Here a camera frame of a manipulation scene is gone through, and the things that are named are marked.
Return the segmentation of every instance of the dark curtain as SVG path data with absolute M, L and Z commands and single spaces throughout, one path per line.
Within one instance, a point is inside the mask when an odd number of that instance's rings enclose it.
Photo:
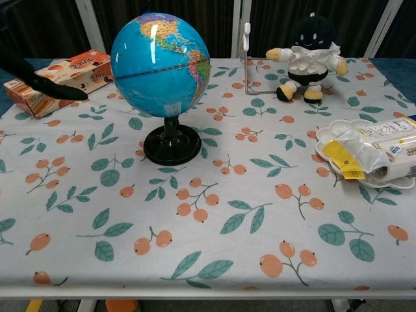
M 376 57 L 416 59 L 416 1 L 404 0 Z
M 120 29 L 144 12 L 144 0 L 93 0 L 108 53 Z M 233 28 L 233 0 L 153 0 L 151 9 L 175 15 L 201 35 L 210 57 L 229 57 Z
M 297 20 L 310 13 L 335 24 L 335 43 L 341 55 L 362 57 L 388 0 L 253 0 L 250 23 L 250 55 L 265 57 L 273 47 L 289 47 L 289 35 Z
M 21 57 L 66 58 L 90 49 L 74 0 L 11 1 L 3 13 L 0 44 Z

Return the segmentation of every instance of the hand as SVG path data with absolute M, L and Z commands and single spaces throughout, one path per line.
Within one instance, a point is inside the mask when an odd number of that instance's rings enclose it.
M 274 62 L 279 62 L 280 49 L 278 47 L 275 47 L 274 49 L 268 50 L 266 52 L 266 58 L 268 60 L 273 60 Z
M 337 67 L 337 75 L 339 76 L 345 76 L 346 73 L 348 73 L 348 68 L 346 67 L 346 61 L 342 60 L 338 67 Z

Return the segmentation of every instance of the globe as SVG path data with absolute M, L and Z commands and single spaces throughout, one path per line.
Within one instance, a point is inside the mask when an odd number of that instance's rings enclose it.
M 188 111 L 205 92 L 211 71 L 208 50 L 196 30 L 180 18 L 156 12 L 123 27 L 110 63 L 126 101 L 156 117 Z

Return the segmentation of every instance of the stuffed toy's face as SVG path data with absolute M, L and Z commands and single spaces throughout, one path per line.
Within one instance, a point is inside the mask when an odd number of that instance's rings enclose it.
M 329 49 L 335 37 L 335 26 L 322 16 L 300 21 L 292 33 L 292 45 L 308 50 Z

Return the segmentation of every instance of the floral tablecloth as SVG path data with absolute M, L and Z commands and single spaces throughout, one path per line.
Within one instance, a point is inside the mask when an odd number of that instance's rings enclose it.
M 41 120 L 0 120 L 0 286 L 352 290 L 416 287 L 415 190 L 345 181 L 315 153 L 336 119 L 415 114 L 367 59 L 330 73 L 320 105 L 244 93 L 238 59 L 214 59 L 180 122 L 203 147 L 187 164 L 148 161 L 160 118 L 110 84 Z M 275 90 L 284 64 L 249 61 Z

